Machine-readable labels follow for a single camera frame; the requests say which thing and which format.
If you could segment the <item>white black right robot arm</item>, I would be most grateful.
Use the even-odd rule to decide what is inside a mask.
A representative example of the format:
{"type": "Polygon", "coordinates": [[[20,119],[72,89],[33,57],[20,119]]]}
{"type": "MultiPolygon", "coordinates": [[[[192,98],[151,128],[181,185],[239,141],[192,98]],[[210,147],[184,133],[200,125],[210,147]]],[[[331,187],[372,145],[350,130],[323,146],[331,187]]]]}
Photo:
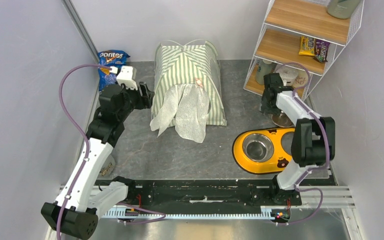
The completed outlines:
{"type": "Polygon", "coordinates": [[[261,112],[285,113],[294,125],[291,142],[292,160],[274,178],[275,187],[268,191],[269,200],[280,205],[296,191],[304,178],[315,170],[327,169],[335,157],[336,123],[309,108],[292,86],[285,86],[279,73],[264,77],[261,112]]]}

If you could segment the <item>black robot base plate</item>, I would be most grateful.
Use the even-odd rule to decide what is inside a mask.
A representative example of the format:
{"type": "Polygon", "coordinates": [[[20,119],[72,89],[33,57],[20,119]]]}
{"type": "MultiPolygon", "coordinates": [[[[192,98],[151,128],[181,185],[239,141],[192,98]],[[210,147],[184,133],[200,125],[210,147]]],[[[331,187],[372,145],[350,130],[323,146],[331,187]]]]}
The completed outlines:
{"type": "Polygon", "coordinates": [[[268,179],[147,179],[116,177],[128,186],[127,203],[161,206],[168,203],[245,203],[252,206],[301,206],[295,190],[276,190],[268,179]]]}

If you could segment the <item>thin white tent pole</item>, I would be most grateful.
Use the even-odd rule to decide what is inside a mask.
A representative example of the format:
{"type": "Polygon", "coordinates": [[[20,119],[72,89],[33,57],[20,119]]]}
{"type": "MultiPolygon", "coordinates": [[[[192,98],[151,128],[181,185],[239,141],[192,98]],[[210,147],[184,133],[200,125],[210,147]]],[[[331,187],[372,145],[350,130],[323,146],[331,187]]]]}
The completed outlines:
{"type": "Polygon", "coordinates": [[[154,66],[157,66],[157,60],[159,58],[159,55],[162,54],[162,47],[164,46],[179,46],[181,49],[185,49],[186,46],[195,46],[195,45],[203,45],[203,46],[209,46],[211,51],[213,52],[214,57],[212,58],[216,63],[217,66],[220,67],[220,60],[219,60],[219,53],[216,49],[216,46],[209,40],[203,39],[203,38],[198,38],[191,40],[185,44],[181,44],[179,42],[176,42],[174,40],[170,39],[165,39],[162,40],[158,43],[157,48],[155,50],[155,55],[154,55],[154,66]]]}

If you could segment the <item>steel bowl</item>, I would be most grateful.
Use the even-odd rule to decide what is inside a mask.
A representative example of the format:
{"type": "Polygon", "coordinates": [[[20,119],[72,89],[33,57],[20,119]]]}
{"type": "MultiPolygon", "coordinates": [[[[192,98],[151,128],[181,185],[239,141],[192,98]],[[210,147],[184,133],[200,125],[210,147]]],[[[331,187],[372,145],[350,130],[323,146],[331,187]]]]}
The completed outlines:
{"type": "Polygon", "coordinates": [[[267,162],[274,155],[274,144],[261,133],[252,133],[246,136],[242,149],[248,159],[257,163],[267,162]]]}
{"type": "Polygon", "coordinates": [[[293,128],[294,124],[292,121],[289,119],[289,117],[281,111],[279,115],[272,114],[271,115],[271,120],[272,122],[280,127],[280,128],[293,128]]]}

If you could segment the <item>steel bowl front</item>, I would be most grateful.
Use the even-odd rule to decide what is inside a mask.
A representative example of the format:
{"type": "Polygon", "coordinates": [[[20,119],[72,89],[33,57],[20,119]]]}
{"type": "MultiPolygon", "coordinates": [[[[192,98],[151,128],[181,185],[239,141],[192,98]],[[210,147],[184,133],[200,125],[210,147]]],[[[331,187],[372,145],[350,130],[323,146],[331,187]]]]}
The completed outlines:
{"type": "Polygon", "coordinates": [[[248,159],[257,163],[267,162],[274,155],[274,144],[261,133],[252,133],[246,136],[242,149],[248,159]]]}

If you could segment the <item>green striped pet tent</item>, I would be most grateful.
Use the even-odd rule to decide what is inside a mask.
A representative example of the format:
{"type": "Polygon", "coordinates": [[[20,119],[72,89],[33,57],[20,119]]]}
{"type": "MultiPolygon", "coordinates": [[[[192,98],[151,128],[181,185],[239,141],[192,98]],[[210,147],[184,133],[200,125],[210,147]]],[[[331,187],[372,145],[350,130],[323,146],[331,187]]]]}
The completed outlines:
{"type": "Polygon", "coordinates": [[[210,41],[161,42],[154,63],[152,131],[173,127],[181,138],[202,143],[208,125],[227,125],[218,52],[210,41]]]}

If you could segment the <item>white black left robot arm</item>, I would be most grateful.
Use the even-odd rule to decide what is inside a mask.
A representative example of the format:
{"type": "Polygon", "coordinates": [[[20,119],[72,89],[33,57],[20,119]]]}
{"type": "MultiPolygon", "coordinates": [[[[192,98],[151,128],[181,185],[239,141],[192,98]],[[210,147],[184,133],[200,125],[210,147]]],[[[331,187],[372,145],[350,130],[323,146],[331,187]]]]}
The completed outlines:
{"type": "Polygon", "coordinates": [[[99,96],[99,108],[84,133],[85,144],[79,160],[64,188],[54,202],[46,202],[41,214],[59,238],[65,234],[88,240],[99,219],[119,202],[132,204],[137,191],[134,181],[116,177],[102,191],[92,196],[96,179],[123,133],[124,121],[133,110],[149,109],[154,92],[145,82],[134,81],[106,86],[99,96]]]}

